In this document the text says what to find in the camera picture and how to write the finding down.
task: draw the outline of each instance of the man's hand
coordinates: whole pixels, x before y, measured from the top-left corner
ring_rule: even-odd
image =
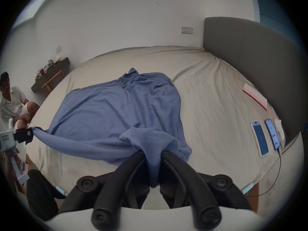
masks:
[[[28,114],[23,114],[21,116],[22,116],[22,120],[24,120],[26,125],[28,125],[32,120],[32,117]]]

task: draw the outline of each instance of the blue cloth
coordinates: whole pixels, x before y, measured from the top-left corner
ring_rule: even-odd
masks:
[[[191,154],[180,102],[166,75],[140,75],[132,68],[117,80],[70,91],[49,129],[33,128],[33,133],[59,152],[116,165],[141,149],[156,187],[164,149],[185,161]]]

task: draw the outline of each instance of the white patterned shirt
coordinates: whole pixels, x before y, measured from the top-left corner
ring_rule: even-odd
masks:
[[[9,126],[9,119],[21,115],[22,103],[25,102],[25,94],[17,87],[11,86],[10,88],[11,102],[3,95],[0,99],[1,119],[5,126]]]

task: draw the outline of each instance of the phone screen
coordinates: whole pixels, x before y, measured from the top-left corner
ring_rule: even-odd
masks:
[[[257,136],[257,139],[258,139],[261,155],[265,156],[269,152],[269,149],[267,147],[267,142],[266,142],[261,124],[260,124],[260,122],[256,121],[256,122],[252,122],[252,126],[253,126],[253,129],[254,129],[256,136]]]
[[[279,138],[277,136],[277,133],[276,133],[276,130],[275,130],[275,127],[272,123],[272,120],[271,119],[268,119],[268,120],[265,120],[265,125],[271,135],[271,139],[272,139],[272,143],[273,143],[273,146],[274,146],[274,149],[277,150],[280,146],[280,142],[279,142]]]

